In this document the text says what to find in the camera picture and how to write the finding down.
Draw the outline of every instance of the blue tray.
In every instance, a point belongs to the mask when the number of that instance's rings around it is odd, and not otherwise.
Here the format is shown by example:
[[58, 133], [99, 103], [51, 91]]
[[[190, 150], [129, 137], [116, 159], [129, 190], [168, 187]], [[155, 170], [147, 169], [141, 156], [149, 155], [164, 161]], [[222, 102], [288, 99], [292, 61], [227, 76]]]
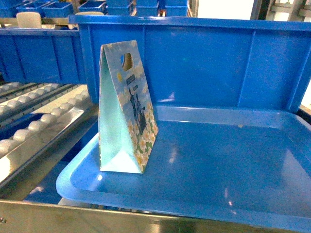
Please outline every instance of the blue tray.
[[181, 16], [186, 17], [188, 12], [187, 6], [166, 6], [166, 16]]
[[18, 12], [37, 12], [41, 15], [41, 17], [44, 17], [45, 14], [42, 10], [42, 7], [48, 4], [49, 4], [48, 1], [36, 0], [25, 5], [21, 5], [16, 9], [18, 10]]
[[150, 6], [137, 6], [137, 16], [138, 17], [145, 17], [145, 16], [157, 16], [157, 6], [150, 7]]
[[73, 6], [70, 2], [52, 2], [42, 7], [42, 10], [49, 18], [64, 18], [73, 14]]
[[158, 106], [144, 174], [99, 171], [95, 136], [59, 175], [70, 200], [311, 232], [311, 127], [281, 111]]
[[106, 13], [106, 1], [87, 1], [79, 6], [80, 12], [97, 11]]

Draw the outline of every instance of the metal frame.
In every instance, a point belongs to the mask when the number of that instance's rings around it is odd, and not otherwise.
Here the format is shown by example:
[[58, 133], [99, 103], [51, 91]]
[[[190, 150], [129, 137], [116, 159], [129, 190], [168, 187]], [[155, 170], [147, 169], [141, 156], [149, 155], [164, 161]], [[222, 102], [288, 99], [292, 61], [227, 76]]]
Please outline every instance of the metal frame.
[[0, 231], [10, 233], [292, 233], [178, 216], [0, 200]]
[[288, 13], [288, 21], [304, 20], [305, 10], [304, 5], [306, 0], [294, 0], [293, 4], [279, 3], [280, 0], [271, 0], [267, 12], [266, 20], [274, 20], [278, 12]]

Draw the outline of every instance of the blue plastic crate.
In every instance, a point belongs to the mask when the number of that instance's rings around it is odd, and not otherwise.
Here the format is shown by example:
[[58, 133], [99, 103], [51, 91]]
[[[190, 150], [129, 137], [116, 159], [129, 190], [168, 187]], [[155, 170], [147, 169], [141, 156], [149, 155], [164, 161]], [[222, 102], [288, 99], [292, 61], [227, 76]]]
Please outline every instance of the blue plastic crate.
[[157, 6], [158, 1], [157, 0], [137, 0], [136, 6], [145, 6], [145, 7], [155, 7]]
[[108, 0], [107, 5], [108, 7], [112, 8], [119, 8], [119, 7], [127, 7], [131, 4], [132, 0]]
[[42, 10], [42, 7], [46, 6], [47, 4], [49, 4], [49, 2], [37, 0], [25, 5], [21, 5], [16, 9], [18, 10], [18, 12], [38, 12], [41, 15], [41, 17], [44, 17], [45, 14]]
[[1, 18], [13, 18], [18, 13], [16, 7], [10, 8], [0, 8], [0, 17]]
[[12, 8], [14, 6], [21, 5], [24, 2], [25, 2], [24, 0], [0, 0], [0, 8], [1, 9]]
[[110, 16], [129, 16], [133, 12], [133, 5], [130, 4], [127, 7], [108, 7], [107, 11]]
[[188, 12], [187, 6], [166, 6], [166, 16], [181, 16], [186, 17]]
[[[183, 91], [191, 95], [199, 87], [185, 76]], [[97, 135], [61, 172], [58, 193], [92, 204], [311, 232], [310, 125], [283, 111], [172, 105], [155, 106], [159, 133], [144, 174], [99, 171]]]
[[42, 10], [48, 18], [66, 18], [73, 14], [73, 6], [70, 2], [53, 2], [42, 7]]
[[187, 6], [188, 0], [165, 0], [166, 6]]
[[[311, 77], [308, 23], [90, 16], [69, 21], [79, 24], [94, 102], [101, 45], [126, 40], [138, 42], [154, 103], [296, 113]], [[196, 87], [191, 92], [184, 89], [190, 77], [190, 90]]]
[[78, 31], [7, 28], [0, 30], [0, 41], [7, 82], [86, 84]]
[[157, 16], [158, 12], [157, 7], [137, 6], [136, 9], [139, 17]]
[[79, 7], [80, 12], [97, 11], [106, 12], [106, 1], [87, 1]]
[[159, 0], [158, 1], [159, 2], [159, 4], [158, 4], [158, 9], [159, 10], [165, 10], [165, 6], [166, 6], [166, 3], [165, 3], [165, 0]]

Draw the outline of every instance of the white roller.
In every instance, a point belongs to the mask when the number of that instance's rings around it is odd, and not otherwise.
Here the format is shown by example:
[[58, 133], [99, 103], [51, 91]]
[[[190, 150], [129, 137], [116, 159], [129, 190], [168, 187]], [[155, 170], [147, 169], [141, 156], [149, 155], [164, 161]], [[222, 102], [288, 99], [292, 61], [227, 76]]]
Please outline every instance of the white roller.
[[39, 132], [39, 131], [44, 130], [47, 127], [47, 125], [48, 124], [43, 121], [36, 120], [36, 121], [32, 121], [29, 124], [28, 129], [30, 131]]
[[79, 95], [76, 95], [75, 99], [84, 101], [86, 99], [86, 96], [79, 94]]
[[54, 89], [57, 89], [57, 88], [60, 87], [60, 84], [58, 84], [58, 83], [51, 83], [51, 84], [50, 84], [50, 87], [52, 87], [52, 88], [54, 88]]
[[21, 103], [27, 103], [29, 101], [31, 101], [32, 99], [28, 96], [21, 96], [18, 98], [18, 101], [21, 102]]
[[14, 148], [16, 148], [20, 142], [12, 140], [12, 139], [4, 139], [0, 141], [0, 155], [6, 155]]
[[8, 85], [8, 84], [6, 84], [6, 85], [1, 86], [1, 89], [2, 89], [3, 91], [8, 91], [8, 90], [11, 89], [11, 86]]
[[51, 114], [54, 115], [54, 116], [57, 116], [57, 117], [60, 117], [62, 114], [64, 114], [66, 112], [65, 109], [61, 109], [61, 108], [54, 108], [52, 111], [51, 111]]
[[69, 109], [73, 108], [73, 105], [70, 104], [70, 103], [62, 103], [62, 104], [60, 105], [60, 108], [61, 108], [61, 109], [64, 109], [65, 111], [68, 111]]
[[47, 93], [47, 91], [46, 90], [44, 90], [44, 89], [39, 89], [39, 90], [36, 90], [36, 93], [38, 93], [39, 95], [44, 95], [44, 94], [46, 94]]
[[38, 98], [40, 95], [38, 93], [36, 93], [36, 92], [31, 92], [27, 96], [34, 100], [34, 99]]
[[51, 114], [44, 114], [40, 121], [47, 123], [47, 124], [51, 124], [53, 122], [56, 121], [56, 116], [55, 115], [51, 115]]
[[53, 91], [55, 88], [53, 88], [53, 87], [51, 87], [51, 86], [45, 86], [44, 87], [44, 90], [46, 91], [46, 92], [50, 92], [50, 91]]
[[34, 132], [30, 130], [17, 130], [13, 136], [13, 139], [15, 141], [23, 142], [33, 134]]
[[74, 98], [70, 98], [68, 100], [68, 103], [72, 104], [73, 106], [75, 106], [77, 103], [79, 103], [80, 101], [78, 99], [74, 99]]
[[21, 86], [21, 83], [14, 82], [14, 83], [8, 83], [8, 85], [12, 86], [13, 88], [17, 88], [18, 86]]
[[16, 101], [16, 100], [11, 100], [7, 103], [7, 106], [9, 106], [10, 108], [16, 108], [17, 106], [20, 106], [21, 102]]
[[0, 106], [0, 114], [3, 114], [7, 111], [9, 111], [11, 108], [9, 106]]
[[80, 93], [81, 95], [88, 96], [88, 91], [84, 90]]

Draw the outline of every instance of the paper bag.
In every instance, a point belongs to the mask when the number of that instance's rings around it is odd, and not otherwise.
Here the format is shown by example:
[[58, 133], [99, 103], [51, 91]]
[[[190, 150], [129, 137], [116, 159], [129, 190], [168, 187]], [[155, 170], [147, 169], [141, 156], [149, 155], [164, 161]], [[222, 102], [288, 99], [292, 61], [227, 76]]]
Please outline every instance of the paper bag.
[[143, 173], [158, 127], [136, 41], [102, 45], [101, 171]]

